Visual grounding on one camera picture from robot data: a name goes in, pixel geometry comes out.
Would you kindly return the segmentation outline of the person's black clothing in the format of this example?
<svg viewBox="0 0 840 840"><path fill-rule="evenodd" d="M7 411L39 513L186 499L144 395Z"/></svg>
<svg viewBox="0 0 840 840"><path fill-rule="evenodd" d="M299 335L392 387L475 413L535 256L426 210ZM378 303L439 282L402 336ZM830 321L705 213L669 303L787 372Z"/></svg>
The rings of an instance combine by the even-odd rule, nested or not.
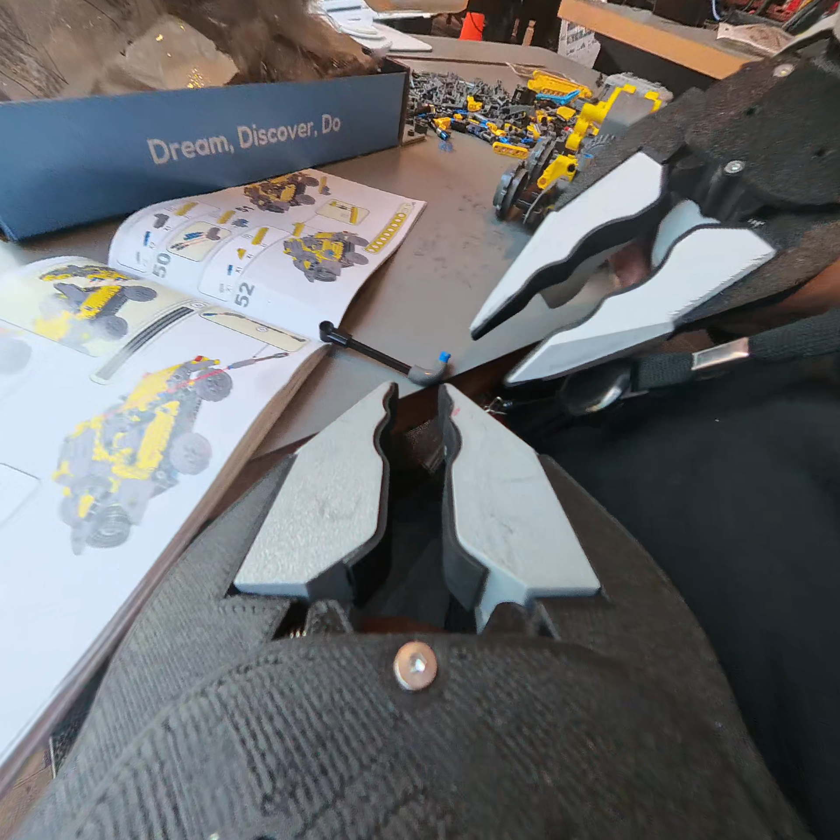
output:
<svg viewBox="0 0 840 840"><path fill-rule="evenodd" d="M747 352L718 373L687 353L606 364L511 426L666 572L782 792L838 838L838 308Z"/></svg>

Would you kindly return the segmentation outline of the wooden table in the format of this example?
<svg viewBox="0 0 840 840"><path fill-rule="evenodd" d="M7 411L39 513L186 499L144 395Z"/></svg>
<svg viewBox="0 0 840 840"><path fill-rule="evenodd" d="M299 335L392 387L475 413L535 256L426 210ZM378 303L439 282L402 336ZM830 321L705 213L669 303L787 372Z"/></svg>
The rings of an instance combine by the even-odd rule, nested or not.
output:
<svg viewBox="0 0 840 840"><path fill-rule="evenodd" d="M713 30L687 27L614 3L562 1L559 17L590 30L607 46L621 46L713 80L763 59L719 39Z"/></svg>

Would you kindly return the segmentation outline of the grey desk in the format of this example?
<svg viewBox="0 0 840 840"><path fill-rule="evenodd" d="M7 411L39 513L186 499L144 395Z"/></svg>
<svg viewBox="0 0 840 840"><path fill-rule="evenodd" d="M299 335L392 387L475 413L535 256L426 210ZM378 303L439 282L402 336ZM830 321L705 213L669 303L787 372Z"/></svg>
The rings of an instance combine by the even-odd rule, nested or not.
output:
<svg viewBox="0 0 840 840"><path fill-rule="evenodd" d="M592 83L595 72L541 48L453 38L427 39L430 55L397 55L413 69L453 71L463 78L522 81L513 65L543 67ZM469 325L528 235L497 220L491 206L509 163L480 141L458 135L455 150L432 140L330 164L328 174L423 200L427 203L406 241L377 270L351 303L343 326L352 335L399 360L428 365L440 351L452 354L454 384L474 396L499 382L528 351L560 326L589 314L615 288L609 269L599 269L579 293L559 308L541 297L516 318L478 342ZM117 220L78 227L22 244L2 241L2 270L50 256L105 259ZM357 353L331 350L294 395L253 457L285 454L320 431L375 385L397 376Z"/></svg>

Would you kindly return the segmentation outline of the clear plastic bags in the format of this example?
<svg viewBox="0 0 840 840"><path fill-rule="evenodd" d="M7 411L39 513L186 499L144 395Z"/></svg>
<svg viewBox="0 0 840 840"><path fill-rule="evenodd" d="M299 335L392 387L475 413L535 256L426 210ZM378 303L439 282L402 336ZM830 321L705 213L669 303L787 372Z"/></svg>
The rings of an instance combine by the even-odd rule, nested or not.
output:
<svg viewBox="0 0 840 840"><path fill-rule="evenodd" d="M2 1L3 102L370 75L300 1Z"/></svg>

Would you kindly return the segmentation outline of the blue cardboard box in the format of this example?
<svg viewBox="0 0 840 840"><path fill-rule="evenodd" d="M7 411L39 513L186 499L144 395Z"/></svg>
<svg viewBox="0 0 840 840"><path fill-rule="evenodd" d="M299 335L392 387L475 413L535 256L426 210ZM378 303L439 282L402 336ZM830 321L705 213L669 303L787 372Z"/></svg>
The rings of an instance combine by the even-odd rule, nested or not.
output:
<svg viewBox="0 0 840 840"><path fill-rule="evenodd" d="M408 68L118 96L4 101L1 226L18 242L396 147Z"/></svg>

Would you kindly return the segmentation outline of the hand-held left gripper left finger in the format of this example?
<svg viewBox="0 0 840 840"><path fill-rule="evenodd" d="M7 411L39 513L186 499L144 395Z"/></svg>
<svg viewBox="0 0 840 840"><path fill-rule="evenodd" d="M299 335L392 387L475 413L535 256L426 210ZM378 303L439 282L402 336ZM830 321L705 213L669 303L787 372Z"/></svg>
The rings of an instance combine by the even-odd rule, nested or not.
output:
<svg viewBox="0 0 840 840"><path fill-rule="evenodd" d="M396 383L377 386L291 457L234 578L240 592L369 599L382 585L397 401Z"/></svg>

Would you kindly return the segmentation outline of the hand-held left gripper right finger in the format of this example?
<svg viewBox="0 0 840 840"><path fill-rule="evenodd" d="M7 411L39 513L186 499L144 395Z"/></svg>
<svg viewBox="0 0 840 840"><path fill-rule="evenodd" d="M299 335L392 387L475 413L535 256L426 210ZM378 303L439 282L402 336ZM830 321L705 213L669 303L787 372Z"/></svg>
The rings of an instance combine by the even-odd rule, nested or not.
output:
<svg viewBox="0 0 840 840"><path fill-rule="evenodd" d="M587 598L602 589L547 461L453 385L438 391L444 438L443 568L484 631L501 604Z"/></svg>

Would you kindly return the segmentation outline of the white paper sheets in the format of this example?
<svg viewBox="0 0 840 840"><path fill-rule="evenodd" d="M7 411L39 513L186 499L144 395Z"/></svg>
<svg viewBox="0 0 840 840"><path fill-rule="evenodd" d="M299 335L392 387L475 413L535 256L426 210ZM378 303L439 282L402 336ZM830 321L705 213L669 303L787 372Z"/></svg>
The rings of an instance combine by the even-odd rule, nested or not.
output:
<svg viewBox="0 0 840 840"><path fill-rule="evenodd" d="M420 55L433 51L426 41L386 25L366 2L313 1L309 2L309 11L374 54Z"/></svg>

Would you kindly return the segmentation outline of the pile of toy brick pieces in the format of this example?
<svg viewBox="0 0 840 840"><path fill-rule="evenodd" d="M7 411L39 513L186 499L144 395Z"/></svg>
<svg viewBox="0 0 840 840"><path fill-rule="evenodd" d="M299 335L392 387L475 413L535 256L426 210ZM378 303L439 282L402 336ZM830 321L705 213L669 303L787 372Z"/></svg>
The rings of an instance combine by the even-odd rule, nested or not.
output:
<svg viewBox="0 0 840 840"><path fill-rule="evenodd" d="M524 159L541 140L557 140L594 101L590 87L535 70L513 91L501 81L468 80L455 73L411 70L405 140L471 135L497 153Z"/></svg>

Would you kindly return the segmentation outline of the person's right hand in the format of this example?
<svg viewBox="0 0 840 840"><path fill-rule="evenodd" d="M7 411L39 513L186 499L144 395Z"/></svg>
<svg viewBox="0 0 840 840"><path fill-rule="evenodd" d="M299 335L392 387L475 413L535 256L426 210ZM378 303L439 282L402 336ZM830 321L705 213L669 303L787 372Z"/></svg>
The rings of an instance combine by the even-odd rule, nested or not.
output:
<svg viewBox="0 0 840 840"><path fill-rule="evenodd" d="M839 308L839 261L827 267L795 293L780 309L786 317L804 319Z"/></svg>

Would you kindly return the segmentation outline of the black toy axle rod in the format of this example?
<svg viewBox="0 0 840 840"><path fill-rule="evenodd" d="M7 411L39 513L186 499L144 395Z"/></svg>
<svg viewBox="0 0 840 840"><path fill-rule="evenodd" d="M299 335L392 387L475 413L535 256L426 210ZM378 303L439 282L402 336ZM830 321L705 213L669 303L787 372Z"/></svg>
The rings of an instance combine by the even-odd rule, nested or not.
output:
<svg viewBox="0 0 840 840"><path fill-rule="evenodd" d="M328 343L344 350L361 354L385 367L403 375L407 380L422 387L436 385L442 382L450 371L450 354L443 352L431 368L416 364L407 364L395 357L377 350L368 344L355 339L349 332L335 326L330 321L319 324L319 337L323 343Z"/></svg>

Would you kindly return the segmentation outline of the toy building instruction booklet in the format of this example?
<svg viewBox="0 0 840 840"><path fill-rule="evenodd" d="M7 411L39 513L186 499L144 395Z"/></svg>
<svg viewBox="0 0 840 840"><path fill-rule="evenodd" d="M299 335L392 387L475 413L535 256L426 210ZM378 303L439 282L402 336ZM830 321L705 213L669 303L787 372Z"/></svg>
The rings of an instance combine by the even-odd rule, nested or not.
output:
<svg viewBox="0 0 840 840"><path fill-rule="evenodd" d="M426 205L304 170L2 274L2 779Z"/></svg>

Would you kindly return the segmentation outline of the yellow toy brick vehicle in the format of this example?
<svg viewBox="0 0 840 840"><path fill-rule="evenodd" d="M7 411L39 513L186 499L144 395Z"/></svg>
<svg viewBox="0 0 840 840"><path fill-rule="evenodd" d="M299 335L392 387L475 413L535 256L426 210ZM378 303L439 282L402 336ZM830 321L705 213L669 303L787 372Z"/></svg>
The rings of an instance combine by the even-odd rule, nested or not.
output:
<svg viewBox="0 0 840 840"><path fill-rule="evenodd" d="M561 129L549 129L523 161L503 173L492 200L496 217L534 231L610 142L672 99L668 89L646 80L609 77L605 98L584 102Z"/></svg>

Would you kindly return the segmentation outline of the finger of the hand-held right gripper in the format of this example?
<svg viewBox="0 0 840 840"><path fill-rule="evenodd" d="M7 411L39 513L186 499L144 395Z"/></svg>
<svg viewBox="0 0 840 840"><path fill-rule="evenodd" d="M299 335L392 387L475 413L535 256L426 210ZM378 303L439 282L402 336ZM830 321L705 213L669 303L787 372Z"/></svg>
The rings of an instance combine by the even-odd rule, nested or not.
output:
<svg viewBox="0 0 840 840"><path fill-rule="evenodd" d="M658 226L649 277L551 334L511 369L505 385L551 381L665 339L701 304L776 255L754 228L727 226L705 216L697 203L680 201Z"/></svg>
<svg viewBox="0 0 840 840"><path fill-rule="evenodd" d="M570 301L608 256L661 220L667 180L667 167L639 151L548 213L480 308L471 338L479 340L537 295L549 308Z"/></svg>

